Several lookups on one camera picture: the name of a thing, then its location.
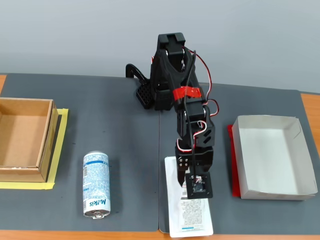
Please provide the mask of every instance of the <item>black cable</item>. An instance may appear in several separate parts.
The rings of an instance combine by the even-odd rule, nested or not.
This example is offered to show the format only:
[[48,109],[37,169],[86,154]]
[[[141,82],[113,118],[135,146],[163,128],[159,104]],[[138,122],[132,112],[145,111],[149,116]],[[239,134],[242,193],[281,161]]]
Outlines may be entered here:
[[135,65],[129,63],[125,66],[125,77],[133,78],[134,76],[139,79],[141,84],[147,84],[149,81]]
[[[191,152],[192,152],[192,165],[193,165],[193,174],[196,174],[196,156],[195,156],[195,148],[194,148],[194,135],[192,134],[192,129],[191,129],[191,123],[190,123],[190,118],[189,118],[189,114],[188,114],[188,110],[187,110],[187,87],[189,84],[189,79],[190,79],[190,75],[192,73],[192,69],[194,68],[195,62],[196,62],[196,50],[193,51],[193,57],[192,57],[192,63],[191,63],[191,67],[189,69],[189,72],[187,74],[187,80],[186,80],[186,84],[185,84],[185,94],[184,94],[184,100],[183,100],[183,105],[184,105],[184,111],[185,111],[185,117],[186,117],[186,121],[188,123],[189,126],[189,134],[190,134],[190,143],[191,143]],[[196,176],[193,176],[193,181],[196,182]]]

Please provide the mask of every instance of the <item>white card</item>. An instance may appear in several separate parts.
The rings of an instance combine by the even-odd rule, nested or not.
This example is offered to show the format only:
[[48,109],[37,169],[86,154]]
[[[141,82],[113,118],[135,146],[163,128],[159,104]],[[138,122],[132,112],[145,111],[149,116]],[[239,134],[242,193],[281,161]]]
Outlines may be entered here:
[[182,187],[178,183],[176,157],[166,157],[164,163],[170,237],[199,237],[214,234],[208,199],[187,199],[186,183]]

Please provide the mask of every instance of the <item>red wire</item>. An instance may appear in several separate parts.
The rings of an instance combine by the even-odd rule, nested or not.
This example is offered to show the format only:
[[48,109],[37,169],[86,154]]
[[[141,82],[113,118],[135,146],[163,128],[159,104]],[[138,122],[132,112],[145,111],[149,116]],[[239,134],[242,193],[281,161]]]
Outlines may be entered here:
[[200,59],[200,61],[201,61],[201,62],[203,63],[203,65],[205,66],[206,71],[207,71],[208,76],[209,76],[209,90],[208,90],[208,92],[207,92],[207,94],[206,94],[206,101],[208,101],[209,94],[210,94],[211,89],[212,89],[211,74],[210,74],[209,68],[208,68],[207,64],[205,63],[205,61],[204,61],[197,53],[196,53],[196,56]]
[[[184,48],[184,49],[187,49],[190,53],[194,54],[194,52],[191,51],[190,49],[188,49],[188,48],[186,48],[186,47],[183,47],[183,48]],[[206,71],[207,71],[207,73],[208,73],[208,77],[209,77],[209,90],[208,90],[208,92],[206,93],[206,102],[205,102],[203,105],[207,105],[207,104],[208,104],[208,101],[213,101],[213,102],[215,102],[217,110],[216,110],[215,113],[210,114],[210,117],[213,117],[213,116],[216,116],[216,115],[219,113],[219,105],[218,105],[218,102],[217,102],[216,100],[214,100],[214,99],[209,99],[209,94],[210,94],[210,92],[211,92],[211,90],[212,90],[211,74],[210,74],[209,68],[208,68],[207,64],[205,63],[205,61],[204,61],[197,53],[196,53],[195,55],[196,55],[196,56],[200,59],[200,61],[203,63],[203,65],[205,66]],[[196,135],[197,135],[199,132],[201,132],[201,131],[202,131],[202,130],[197,131],[196,133],[193,134],[194,142],[196,142]],[[192,149],[182,149],[182,148],[180,148],[180,147],[179,147],[179,138],[176,140],[176,144],[177,144],[177,146],[178,146],[179,151],[181,151],[181,152],[183,152],[183,153],[189,153],[189,152],[192,151]]]

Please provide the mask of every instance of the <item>can label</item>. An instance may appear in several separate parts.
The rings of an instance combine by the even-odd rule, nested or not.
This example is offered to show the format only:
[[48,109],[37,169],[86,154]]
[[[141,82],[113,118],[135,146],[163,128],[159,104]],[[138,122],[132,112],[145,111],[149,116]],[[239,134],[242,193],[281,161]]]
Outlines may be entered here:
[[83,158],[83,214],[96,218],[92,213],[99,211],[99,218],[103,218],[110,210],[108,156],[102,152],[88,153]]

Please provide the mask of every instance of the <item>yellow tape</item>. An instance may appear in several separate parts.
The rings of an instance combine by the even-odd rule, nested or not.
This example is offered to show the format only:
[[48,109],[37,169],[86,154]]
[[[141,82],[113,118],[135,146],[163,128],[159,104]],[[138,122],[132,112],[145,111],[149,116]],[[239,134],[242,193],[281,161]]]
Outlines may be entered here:
[[0,182],[0,189],[52,189],[55,185],[55,179],[58,169],[58,163],[60,159],[62,144],[64,142],[67,119],[68,119],[68,109],[58,109],[58,114],[61,115],[61,122],[58,130],[58,135],[56,137],[55,148],[52,156],[50,172],[47,182]]

